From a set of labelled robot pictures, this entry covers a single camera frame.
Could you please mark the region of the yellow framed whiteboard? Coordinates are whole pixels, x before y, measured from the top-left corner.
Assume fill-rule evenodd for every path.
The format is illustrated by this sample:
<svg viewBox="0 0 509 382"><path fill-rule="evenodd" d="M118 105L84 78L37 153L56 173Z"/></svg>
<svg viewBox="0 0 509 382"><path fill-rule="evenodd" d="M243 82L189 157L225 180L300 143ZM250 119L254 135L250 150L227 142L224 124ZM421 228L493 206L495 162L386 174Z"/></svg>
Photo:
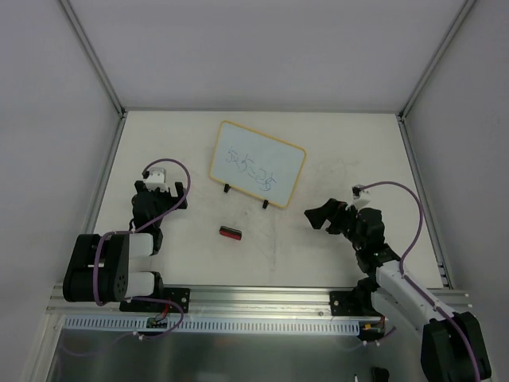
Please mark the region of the yellow framed whiteboard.
<svg viewBox="0 0 509 382"><path fill-rule="evenodd" d="M283 209L289 204L305 160L302 147L224 120L209 176Z"/></svg>

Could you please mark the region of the red black whiteboard eraser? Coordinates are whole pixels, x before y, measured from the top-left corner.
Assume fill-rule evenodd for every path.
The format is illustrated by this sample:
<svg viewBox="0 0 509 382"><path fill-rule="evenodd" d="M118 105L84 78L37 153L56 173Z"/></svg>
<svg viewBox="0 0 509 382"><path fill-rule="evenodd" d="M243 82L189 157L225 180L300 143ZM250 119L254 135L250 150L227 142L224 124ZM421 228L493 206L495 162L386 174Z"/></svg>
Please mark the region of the red black whiteboard eraser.
<svg viewBox="0 0 509 382"><path fill-rule="evenodd" d="M235 228L230 228L222 225L219 229L219 233L221 236L225 236L231 238L233 240L241 240L243 237L243 233Z"/></svg>

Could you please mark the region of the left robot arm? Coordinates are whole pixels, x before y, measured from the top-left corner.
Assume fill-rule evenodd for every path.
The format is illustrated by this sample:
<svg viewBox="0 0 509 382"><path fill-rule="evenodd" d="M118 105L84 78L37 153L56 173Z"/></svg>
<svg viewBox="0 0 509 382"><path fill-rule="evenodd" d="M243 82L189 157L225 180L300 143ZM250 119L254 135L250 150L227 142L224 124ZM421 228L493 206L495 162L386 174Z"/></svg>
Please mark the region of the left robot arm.
<svg viewBox="0 0 509 382"><path fill-rule="evenodd" d="M103 235L77 236L63 281L63 296L68 302L94 302L103 306L138 297L147 310L162 308L166 292L156 271L135 271L130 261L148 258L161 249L161 222L175 209L186 209L188 190L177 182L177 194L166 185L149 189L143 180L134 183L129 229Z"/></svg>

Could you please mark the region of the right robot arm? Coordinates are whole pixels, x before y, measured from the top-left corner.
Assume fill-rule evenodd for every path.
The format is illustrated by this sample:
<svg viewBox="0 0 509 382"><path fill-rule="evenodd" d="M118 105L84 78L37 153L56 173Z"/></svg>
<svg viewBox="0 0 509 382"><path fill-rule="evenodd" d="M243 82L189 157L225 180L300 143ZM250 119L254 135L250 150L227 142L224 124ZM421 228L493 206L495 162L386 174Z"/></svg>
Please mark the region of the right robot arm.
<svg viewBox="0 0 509 382"><path fill-rule="evenodd" d="M416 339L422 371L429 381L483 381L492 368L477 318L455 311L412 279L385 240L378 209L357 209L329 199L305 216L313 228L325 223L330 235L342 235L353 246L366 278L351 292L354 307L364 314L381 314L396 329Z"/></svg>

